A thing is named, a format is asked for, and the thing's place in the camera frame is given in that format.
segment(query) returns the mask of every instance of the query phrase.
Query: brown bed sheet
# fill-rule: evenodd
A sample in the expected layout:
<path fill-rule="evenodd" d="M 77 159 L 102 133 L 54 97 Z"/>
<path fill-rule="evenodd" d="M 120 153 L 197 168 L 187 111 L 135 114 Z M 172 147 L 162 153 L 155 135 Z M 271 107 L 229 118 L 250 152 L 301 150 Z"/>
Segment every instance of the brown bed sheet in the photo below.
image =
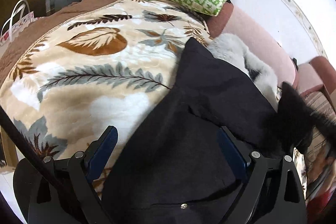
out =
<path fill-rule="evenodd" d="M 8 73 L 15 65 L 20 56 L 47 31 L 61 24 L 62 22 L 104 7 L 117 0 L 82 0 L 73 3 L 49 17 L 41 18 L 30 24 L 20 35 L 8 46 L 7 50 L 0 59 L 0 86 L 3 84 Z"/>

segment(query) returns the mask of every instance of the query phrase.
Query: floral blanket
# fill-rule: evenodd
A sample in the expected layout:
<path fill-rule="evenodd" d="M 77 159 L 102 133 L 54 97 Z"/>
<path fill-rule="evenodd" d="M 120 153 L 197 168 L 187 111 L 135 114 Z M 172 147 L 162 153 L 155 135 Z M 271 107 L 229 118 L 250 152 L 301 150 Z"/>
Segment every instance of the floral blanket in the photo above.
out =
<path fill-rule="evenodd" d="M 72 18 L 35 41 L 0 88 L 0 104 L 41 157 L 71 157 L 107 126 L 127 140 L 174 84 L 190 37 L 209 34 L 196 13 L 167 0 L 119 0 Z"/>

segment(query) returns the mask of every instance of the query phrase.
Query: bag handle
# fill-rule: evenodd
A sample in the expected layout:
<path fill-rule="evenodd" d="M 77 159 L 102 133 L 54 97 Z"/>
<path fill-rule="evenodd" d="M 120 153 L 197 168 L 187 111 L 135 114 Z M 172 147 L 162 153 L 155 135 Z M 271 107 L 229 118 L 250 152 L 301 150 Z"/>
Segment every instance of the bag handle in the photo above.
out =
<path fill-rule="evenodd" d="M 24 2 L 23 4 L 21 4 L 21 6 L 19 8 L 16 9 L 16 7 L 21 3 L 21 2 Z M 20 21 L 22 19 L 22 16 L 23 16 L 23 13 L 25 11 L 25 8 L 27 7 L 28 9 L 28 14 L 30 13 L 30 9 L 29 9 L 29 4 L 28 4 L 28 1 L 27 0 L 19 0 L 16 5 L 14 6 L 14 9 L 12 11 L 12 15 L 9 19 L 7 19 L 7 21 L 4 23 L 2 29 L 1 29 L 1 34 L 0 34 L 0 37 L 2 37 L 2 31 L 3 29 L 5 28 L 5 26 L 7 25 L 7 23 L 9 22 L 9 29 L 8 29 L 8 33 L 9 33 L 9 40 L 11 42 L 13 42 L 13 34 L 12 34 L 12 28 L 13 28 L 13 17 L 15 15 L 17 15 L 20 11 L 21 11 L 21 14 L 20 14 L 20 19 L 18 21 Z"/>

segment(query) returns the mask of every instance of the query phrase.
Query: black garment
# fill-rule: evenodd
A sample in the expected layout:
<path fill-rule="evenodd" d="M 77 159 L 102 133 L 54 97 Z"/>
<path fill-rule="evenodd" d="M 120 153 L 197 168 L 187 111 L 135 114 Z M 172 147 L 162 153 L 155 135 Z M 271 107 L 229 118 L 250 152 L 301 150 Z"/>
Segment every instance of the black garment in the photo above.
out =
<path fill-rule="evenodd" d="M 241 184 L 219 149 L 216 132 L 227 126 L 264 156 L 281 158 L 279 141 L 263 125 L 272 114 L 246 74 L 189 39 L 174 87 L 112 168 L 103 207 L 118 224 L 219 223 Z"/>

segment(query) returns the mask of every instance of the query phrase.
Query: white floor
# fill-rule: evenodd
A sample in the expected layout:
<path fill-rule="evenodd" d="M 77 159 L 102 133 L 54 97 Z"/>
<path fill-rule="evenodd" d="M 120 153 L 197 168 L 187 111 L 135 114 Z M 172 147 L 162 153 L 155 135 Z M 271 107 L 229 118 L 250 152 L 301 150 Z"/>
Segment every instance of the white floor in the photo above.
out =
<path fill-rule="evenodd" d="M 21 210 L 17 204 L 14 190 L 13 190 L 13 175 L 14 172 L 7 173 L 5 175 L 0 174 L 0 191 L 7 201 L 8 205 L 12 208 L 13 212 L 17 215 L 17 217 L 26 224 L 26 220 L 24 219 Z"/>

